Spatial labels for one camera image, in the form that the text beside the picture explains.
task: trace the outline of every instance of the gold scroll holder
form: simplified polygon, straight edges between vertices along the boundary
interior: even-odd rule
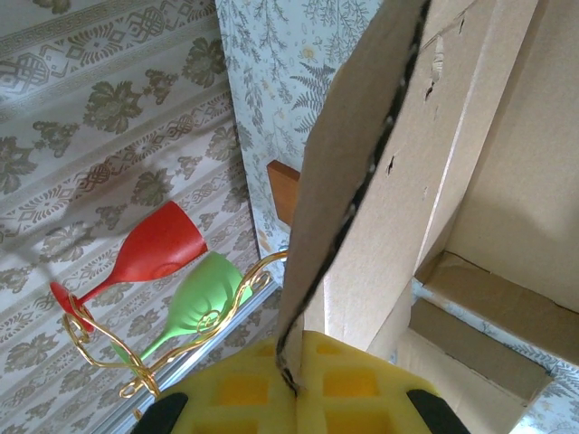
[[[255,264],[243,277],[242,281],[237,287],[233,298],[233,304],[229,311],[218,312],[216,310],[211,310],[205,313],[197,323],[197,337],[192,342],[168,351],[150,366],[146,366],[141,357],[127,344],[125,344],[125,342],[122,341],[117,335],[112,333],[106,326],[99,324],[92,317],[85,306],[77,308],[76,303],[72,299],[72,295],[69,297],[71,299],[71,306],[75,315],[93,326],[96,330],[103,333],[112,342],[127,352],[130,363],[106,363],[98,361],[92,357],[85,347],[86,344],[90,343],[90,335],[82,325],[82,322],[74,315],[68,313],[63,315],[62,322],[64,324],[64,329],[71,337],[74,346],[76,346],[85,360],[91,365],[106,369],[131,369],[136,374],[132,381],[125,384],[119,390],[119,396],[121,398],[130,398],[134,396],[135,393],[137,393],[143,386],[147,388],[147,390],[153,396],[155,396],[155,398],[157,398],[161,391],[159,390],[157,380],[155,379],[156,373],[158,373],[164,366],[172,363],[177,357],[207,343],[213,337],[219,334],[219,332],[221,332],[225,327],[227,327],[240,307],[245,289],[252,288],[254,293],[258,293],[260,290],[265,288],[271,281],[271,274],[264,270],[265,267],[270,265],[272,262],[285,259],[287,255],[288,253],[286,250],[279,251],[263,258],[257,264]],[[138,410],[136,410],[134,414],[137,419],[139,419],[140,413]]]

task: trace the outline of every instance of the yellow foam insert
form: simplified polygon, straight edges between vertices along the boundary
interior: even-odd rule
[[[190,375],[161,394],[189,401],[173,434],[430,434],[406,396],[437,394],[422,378],[342,344],[304,332],[295,399],[274,363],[267,339]]]

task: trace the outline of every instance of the plastic wine glass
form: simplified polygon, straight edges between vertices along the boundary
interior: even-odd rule
[[[227,258],[209,252],[177,288],[169,304],[165,328],[140,355],[141,360],[171,337],[203,332],[214,326],[202,320],[212,313],[212,319],[216,319],[217,312],[219,316],[229,312],[241,282],[242,273]],[[252,290],[246,288],[241,302],[244,303],[251,294]],[[128,354],[122,348],[116,344],[112,347],[125,363],[129,363]]]
[[[207,244],[187,214],[175,202],[167,202],[128,234],[110,275],[84,296],[72,296],[72,302],[90,315],[84,304],[111,285],[163,278],[206,252]],[[68,289],[57,282],[51,282],[50,287],[62,309],[76,316]],[[94,330],[78,319],[88,332]]]

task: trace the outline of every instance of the patterned wallpaper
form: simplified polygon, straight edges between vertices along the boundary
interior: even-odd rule
[[[382,2],[216,0],[261,254],[287,245],[289,235],[276,217],[265,166],[277,159],[301,168],[329,84]],[[576,372],[562,361],[546,362],[545,354],[518,350],[548,364],[559,379]],[[513,434],[579,434],[579,383],[575,375],[565,378],[549,387]]]
[[[130,375],[84,362],[47,282],[96,286],[170,199],[245,271],[258,258],[249,193],[213,3],[18,3],[22,20],[0,29],[0,432],[90,432]],[[190,268],[117,285],[89,309],[143,349]],[[90,349],[115,358],[102,336]]]

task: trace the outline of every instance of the wooden block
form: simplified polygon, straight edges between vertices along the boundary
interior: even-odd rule
[[[299,172],[278,160],[267,167],[275,211],[282,222],[291,226],[298,202]]]

